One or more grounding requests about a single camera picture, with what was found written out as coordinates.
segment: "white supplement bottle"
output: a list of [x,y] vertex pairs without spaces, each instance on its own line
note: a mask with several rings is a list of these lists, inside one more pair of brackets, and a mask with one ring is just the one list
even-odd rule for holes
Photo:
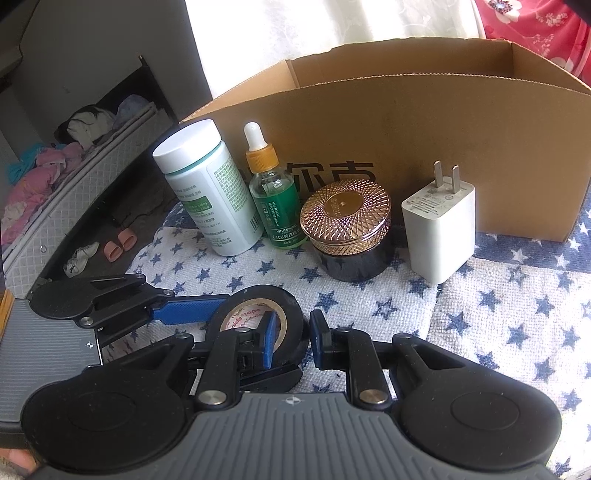
[[241,254],[259,240],[261,219],[213,120],[182,128],[152,156],[219,255]]

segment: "dropper bottle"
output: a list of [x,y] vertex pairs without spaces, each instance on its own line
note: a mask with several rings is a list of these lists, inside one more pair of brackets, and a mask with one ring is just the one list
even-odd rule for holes
[[247,123],[244,134],[249,148],[246,160],[254,174],[250,191],[267,235],[274,247],[295,248],[306,235],[300,227],[301,204],[294,179],[279,166],[273,145],[265,142],[257,123]]

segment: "green label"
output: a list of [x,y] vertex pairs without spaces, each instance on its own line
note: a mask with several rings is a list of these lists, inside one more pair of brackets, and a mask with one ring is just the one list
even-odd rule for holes
[[201,213],[205,210],[209,210],[212,207],[212,204],[209,203],[209,200],[205,195],[203,197],[199,197],[196,200],[183,202],[183,205],[189,213]]
[[306,238],[300,227],[300,199],[295,184],[270,197],[255,197],[265,230],[273,246],[290,248]]

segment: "pink slipper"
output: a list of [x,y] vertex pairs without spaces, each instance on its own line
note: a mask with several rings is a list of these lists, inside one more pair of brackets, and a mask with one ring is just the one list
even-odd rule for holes
[[103,249],[103,253],[105,254],[107,260],[113,263],[121,255],[123,255],[123,249],[115,242],[108,241]]
[[123,245],[123,250],[125,250],[126,252],[131,250],[134,247],[135,243],[138,241],[138,236],[135,233],[133,233],[129,228],[126,228],[125,230],[120,232],[119,235],[117,235],[117,238],[119,239],[121,245]]

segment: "white dropper bulb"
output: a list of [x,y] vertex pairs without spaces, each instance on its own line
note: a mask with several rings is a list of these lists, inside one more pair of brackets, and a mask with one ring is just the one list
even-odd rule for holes
[[244,134],[248,141],[248,150],[254,152],[267,146],[267,142],[262,136],[261,127],[256,122],[248,122],[244,125]]

